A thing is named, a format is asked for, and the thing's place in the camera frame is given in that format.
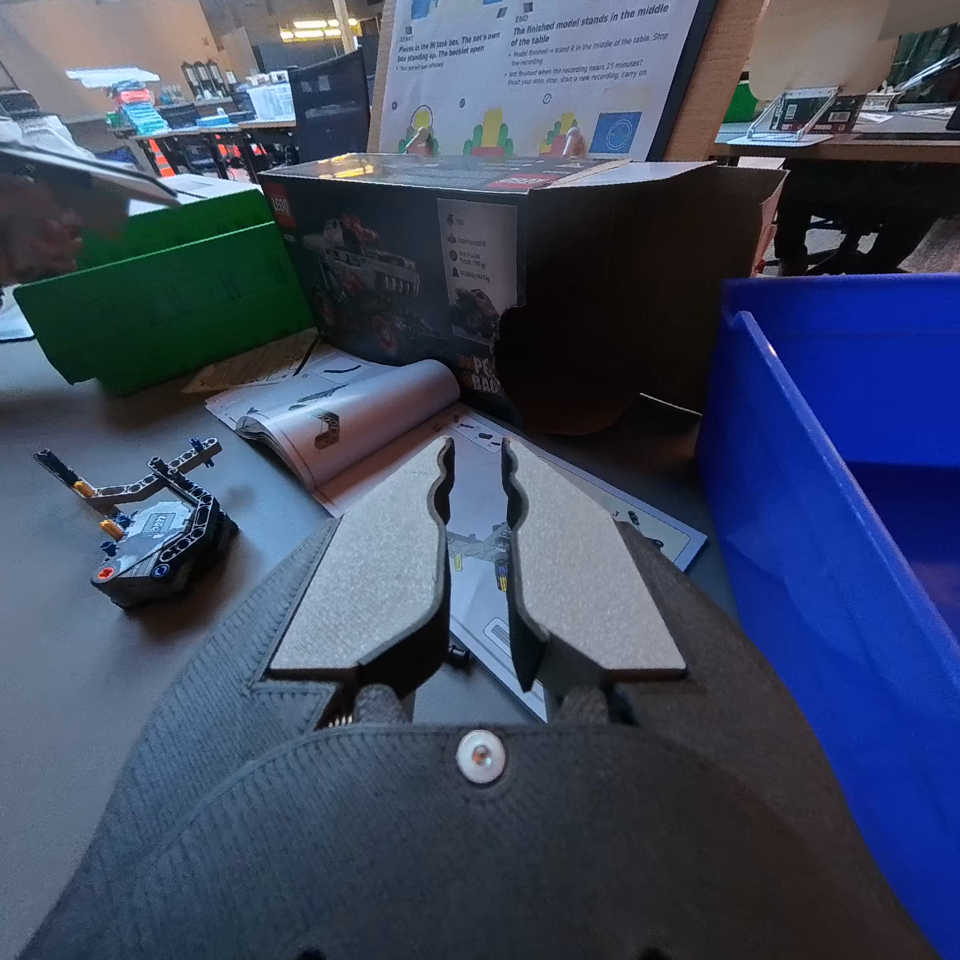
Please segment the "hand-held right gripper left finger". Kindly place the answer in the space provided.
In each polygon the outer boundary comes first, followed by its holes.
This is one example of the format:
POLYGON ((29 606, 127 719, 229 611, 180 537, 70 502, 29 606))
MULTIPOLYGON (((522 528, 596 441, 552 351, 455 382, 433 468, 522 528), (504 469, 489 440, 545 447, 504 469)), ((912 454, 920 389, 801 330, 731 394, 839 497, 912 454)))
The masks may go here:
POLYGON ((340 518, 268 666, 270 679, 412 694, 450 640, 454 442, 438 437, 340 518))

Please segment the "black monitor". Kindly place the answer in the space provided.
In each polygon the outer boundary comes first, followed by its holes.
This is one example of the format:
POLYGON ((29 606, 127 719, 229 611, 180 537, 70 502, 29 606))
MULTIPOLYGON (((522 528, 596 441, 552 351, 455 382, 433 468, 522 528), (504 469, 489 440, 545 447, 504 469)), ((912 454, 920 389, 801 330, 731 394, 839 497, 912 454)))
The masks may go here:
POLYGON ((288 71, 300 163, 365 153, 370 93, 361 50, 288 71))

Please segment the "stack of coloured bins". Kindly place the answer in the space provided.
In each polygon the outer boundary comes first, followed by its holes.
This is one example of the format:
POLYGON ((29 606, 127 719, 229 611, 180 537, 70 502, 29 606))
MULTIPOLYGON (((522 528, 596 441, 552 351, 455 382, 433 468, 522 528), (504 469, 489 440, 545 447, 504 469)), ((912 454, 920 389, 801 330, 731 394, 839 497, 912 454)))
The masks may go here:
POLYGON ((111 102, 109 126, 137 138, 159 138, 188 131, 293 129, 296 126, 286 81, 250 86, 228 84, 234 76, 214 61, 187 62, 185 78, 193 97, 177 84, 137 67, 111 68, 99 81, 111 102))

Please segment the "open instruction booklet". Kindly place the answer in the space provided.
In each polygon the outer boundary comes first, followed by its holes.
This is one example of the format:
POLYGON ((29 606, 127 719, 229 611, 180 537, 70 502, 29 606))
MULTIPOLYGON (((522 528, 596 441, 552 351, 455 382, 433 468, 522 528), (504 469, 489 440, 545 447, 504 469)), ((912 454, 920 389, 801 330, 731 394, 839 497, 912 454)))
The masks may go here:
MULTIPOLYGON (((237 435, 270 449, 334 516, 281 615, 265 663, 265 680, 319 682, 268 677, 284 627, 345 511, 438 437, 449 437, 454 443, 454 480, 446 522, 449 639, 477 656, 539 719, 546 720, 551 700, 565 694, 549 693, 539 682, 523 691, 512 662, 504 442, 521 440, 680 570, 703 546, 703 534, 468 410, 459 402, 459 393, 453 374, 437 361, 388 367, 324 349, 305 374, 238 387, 207 402, 217 419, 237 435)), ((355 691, 341 682, 328 683, 355 691)))

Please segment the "blue plastic bin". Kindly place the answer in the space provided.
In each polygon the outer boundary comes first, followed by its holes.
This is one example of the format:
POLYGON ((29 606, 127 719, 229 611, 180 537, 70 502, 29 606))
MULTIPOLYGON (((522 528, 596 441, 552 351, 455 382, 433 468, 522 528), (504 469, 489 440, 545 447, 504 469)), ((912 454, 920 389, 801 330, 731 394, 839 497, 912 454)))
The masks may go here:
POLYGON ((959 278, 728 281, 697 444, 748 636, 959 947, 959 278))

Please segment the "large green plastic bin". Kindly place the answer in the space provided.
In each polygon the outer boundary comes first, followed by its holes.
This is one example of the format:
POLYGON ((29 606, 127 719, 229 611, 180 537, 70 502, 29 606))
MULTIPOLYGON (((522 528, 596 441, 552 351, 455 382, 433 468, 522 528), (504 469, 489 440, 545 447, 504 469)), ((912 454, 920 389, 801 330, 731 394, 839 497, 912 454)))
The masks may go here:
POLYGON ((13 296, 66 381, 121 397, 314 325, 256 187, 136 213, 117 239, 89 232, 78 270, 13 296))

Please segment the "clear acrylic stand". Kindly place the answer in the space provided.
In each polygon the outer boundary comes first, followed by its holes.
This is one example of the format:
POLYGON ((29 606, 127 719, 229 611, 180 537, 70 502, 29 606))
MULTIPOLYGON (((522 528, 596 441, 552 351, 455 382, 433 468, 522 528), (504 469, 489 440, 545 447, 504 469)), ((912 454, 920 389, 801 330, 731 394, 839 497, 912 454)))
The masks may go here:
POLYGON ((788 88, 750 124, 745 141, 773 145, 824 139, 831 131, 825 118, 837 97, 838 86, 788 88))

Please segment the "grey black lego model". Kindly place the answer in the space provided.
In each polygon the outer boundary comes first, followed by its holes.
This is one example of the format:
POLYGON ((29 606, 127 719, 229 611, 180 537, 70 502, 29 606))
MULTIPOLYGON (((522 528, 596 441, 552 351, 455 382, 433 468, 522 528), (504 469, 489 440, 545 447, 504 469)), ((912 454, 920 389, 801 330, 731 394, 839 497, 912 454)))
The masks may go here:
POLYGON ((230 546, 235 522, 188 474, 212 467, 217 438, 189 440, 173 459, 150 459, 146 476, 127 485, 91 486, 49 449, 33 459, 100 517, 103 557, 90 585, 130 609, 183 594, 230 546))

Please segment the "tan sticker sheet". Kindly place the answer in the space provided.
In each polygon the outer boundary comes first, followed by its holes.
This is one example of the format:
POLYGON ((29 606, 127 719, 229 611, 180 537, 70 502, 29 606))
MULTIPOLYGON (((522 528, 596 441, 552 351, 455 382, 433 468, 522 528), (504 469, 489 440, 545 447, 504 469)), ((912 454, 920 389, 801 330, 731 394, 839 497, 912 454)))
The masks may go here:
POLYGON ((306 329, 205 366, 182 388, 184 394, 213 394, 291 378, 305 365, 319 341, 306 329))

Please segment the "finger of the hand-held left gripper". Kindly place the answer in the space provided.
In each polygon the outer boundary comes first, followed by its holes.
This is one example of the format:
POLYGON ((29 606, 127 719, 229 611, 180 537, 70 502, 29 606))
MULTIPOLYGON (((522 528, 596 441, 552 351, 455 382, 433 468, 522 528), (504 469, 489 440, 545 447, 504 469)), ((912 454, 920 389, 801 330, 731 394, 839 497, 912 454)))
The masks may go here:
POLYGON ((177 191, 163 180, 113 162, 88 159, 18 144, 1 145, 2 172, 51 187, 112 193, 122 199, 165 208, 181 205, 177 191))

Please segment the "instruction poster board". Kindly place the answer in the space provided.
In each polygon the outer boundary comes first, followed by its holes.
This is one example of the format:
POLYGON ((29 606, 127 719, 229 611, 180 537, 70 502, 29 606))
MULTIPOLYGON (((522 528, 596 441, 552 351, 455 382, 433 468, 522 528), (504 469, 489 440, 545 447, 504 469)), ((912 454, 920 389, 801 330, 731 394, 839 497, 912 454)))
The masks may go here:
POLYGON ((368 150, 700 162, 766 2, 385 2, 368 150))

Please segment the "black lego set box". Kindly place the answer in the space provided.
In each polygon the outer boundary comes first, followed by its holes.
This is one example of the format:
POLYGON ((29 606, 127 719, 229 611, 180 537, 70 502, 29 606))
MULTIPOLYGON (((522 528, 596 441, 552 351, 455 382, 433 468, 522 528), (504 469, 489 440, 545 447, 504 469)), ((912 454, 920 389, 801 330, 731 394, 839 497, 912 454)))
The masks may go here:
POLYGON ((722 285, 786 172, 696 162, 348 153, 259 183, 324 338, 435 359, 467 403, 582 435, 640 396, 701 412, 722 285))

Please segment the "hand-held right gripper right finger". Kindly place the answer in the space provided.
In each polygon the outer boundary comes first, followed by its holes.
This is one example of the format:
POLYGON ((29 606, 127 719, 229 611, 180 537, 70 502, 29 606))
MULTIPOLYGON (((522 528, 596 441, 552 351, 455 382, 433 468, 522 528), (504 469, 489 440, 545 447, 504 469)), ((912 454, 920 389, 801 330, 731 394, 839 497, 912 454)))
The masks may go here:
POLYGON ((638 565, 645 537, 517 438, 502 448, 510 655, 520 688, 683 676, 687 663, 638 565))

